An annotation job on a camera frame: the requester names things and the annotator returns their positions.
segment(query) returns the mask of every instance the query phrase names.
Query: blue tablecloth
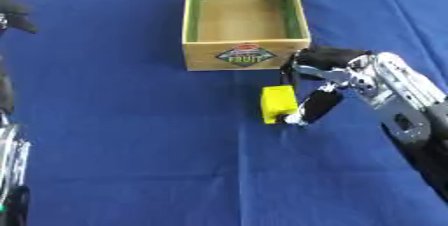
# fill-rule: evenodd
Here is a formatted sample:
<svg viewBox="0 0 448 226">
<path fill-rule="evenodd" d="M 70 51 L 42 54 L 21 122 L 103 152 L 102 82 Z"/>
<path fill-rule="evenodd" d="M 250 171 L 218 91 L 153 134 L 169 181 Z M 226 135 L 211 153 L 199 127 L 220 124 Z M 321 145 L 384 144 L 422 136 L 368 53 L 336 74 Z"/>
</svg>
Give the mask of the blue tablecloth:
<svg viewBox="0 0 448 226">
<path fill-rule="evenodd" d="M 266 126 L 278 72 L 187 72 L 183 0 L 18 1 L 40 33 L 0 51 L 34 145 L 30 226 L 448 224 L 354 95 L 305 130 Z M 398 53 L 448 91 L 446 0 L 303 3 L 315 43 Z"/>
</svg>

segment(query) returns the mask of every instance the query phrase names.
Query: wooden box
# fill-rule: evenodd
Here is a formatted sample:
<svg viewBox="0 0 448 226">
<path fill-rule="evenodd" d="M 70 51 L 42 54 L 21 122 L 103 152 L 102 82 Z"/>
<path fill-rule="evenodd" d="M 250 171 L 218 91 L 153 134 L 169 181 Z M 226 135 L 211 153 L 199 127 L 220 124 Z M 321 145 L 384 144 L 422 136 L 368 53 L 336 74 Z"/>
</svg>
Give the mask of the wooden box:
<svg viewBox="0 0 448 226">
<path fill-rule="evenodd" d="M 278 69 L 310 35 L 300 0 L 186 0 L 189 70 Z"/>
</svg>

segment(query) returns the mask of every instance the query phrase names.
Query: box label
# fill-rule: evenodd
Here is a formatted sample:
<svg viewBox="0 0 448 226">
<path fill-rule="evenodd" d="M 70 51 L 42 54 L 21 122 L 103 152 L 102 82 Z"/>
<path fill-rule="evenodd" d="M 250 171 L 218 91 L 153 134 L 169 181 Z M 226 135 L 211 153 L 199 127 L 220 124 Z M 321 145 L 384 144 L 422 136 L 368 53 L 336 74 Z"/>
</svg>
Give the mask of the box label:
<svg viewBox="0 0 448 226">
<path fill-rule="evenodd" d="M 259 45 L 242 44 L 218 55 L 216 58 L 240 67 L 249 67 L 275 56 L 275 54 L 261 48 Z"/>
</svg>

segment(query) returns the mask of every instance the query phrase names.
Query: yellow cube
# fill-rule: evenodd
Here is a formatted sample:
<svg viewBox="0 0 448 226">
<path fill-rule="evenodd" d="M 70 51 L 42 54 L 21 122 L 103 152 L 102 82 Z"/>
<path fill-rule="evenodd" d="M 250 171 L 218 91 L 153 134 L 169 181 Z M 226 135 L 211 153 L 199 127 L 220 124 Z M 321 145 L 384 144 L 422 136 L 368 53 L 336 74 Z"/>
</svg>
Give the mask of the yellow cube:
<svg viewBox="0 0 448 226">
<path fill-rule="evenodd" d="M 264 87 L 261 110 L 266 124 L 277 123 L 279 115 L 294 114 L 298 110 L 297 98 L 291 85 Z"/>
</svg>

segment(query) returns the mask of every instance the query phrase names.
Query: chrome metal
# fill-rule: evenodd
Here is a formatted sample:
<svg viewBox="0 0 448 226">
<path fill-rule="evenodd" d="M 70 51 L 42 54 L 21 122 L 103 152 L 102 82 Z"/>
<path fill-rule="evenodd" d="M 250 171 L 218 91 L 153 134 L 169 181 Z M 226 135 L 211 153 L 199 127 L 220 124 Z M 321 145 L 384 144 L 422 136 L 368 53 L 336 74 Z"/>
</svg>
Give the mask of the chrome metal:
<svg viewBox="0 0 448 226">
<path fill-rule="evenodd" d="M 427 77 L 409 67 L 392 53 L 363 55 L 348 67 L 322 71 L 310 66 L 295 65 L 300 74 L 323 78 L 332 88 L 353 89 L 377 112 L 390 133 L 402 142 L 418 143 L 429 139 L 431 125 L 423 114 L 425 108 L 441 103 L 446 95 Z M 287 117 L 287 123 L 305 126 L 305 100 L 299 111 Z"/>
<path fill-rule="evenodd" d="M 4 30 L 8 27 L 8 20 L 6 19 L 6 15 L 0 13 L 0 29 Z"/>
<path fill-rule="evenodd" d="M 316 76 L 334 82 L 339 86 L 348 85 L 350 81 L 350 71 L 346 69 L 333 69 L 330 71 L 319 70 L 311 66 L 295 65 L 293 66 L 300 74 Z"/>
<path fill-rule="evenodd" d="M 3 125 L 0 128 L 0 204 L 4 205 L 9 191 L 22 186 L 28 161 L 30 143 L 17 139 L 18 126 Z"/>
</svg>

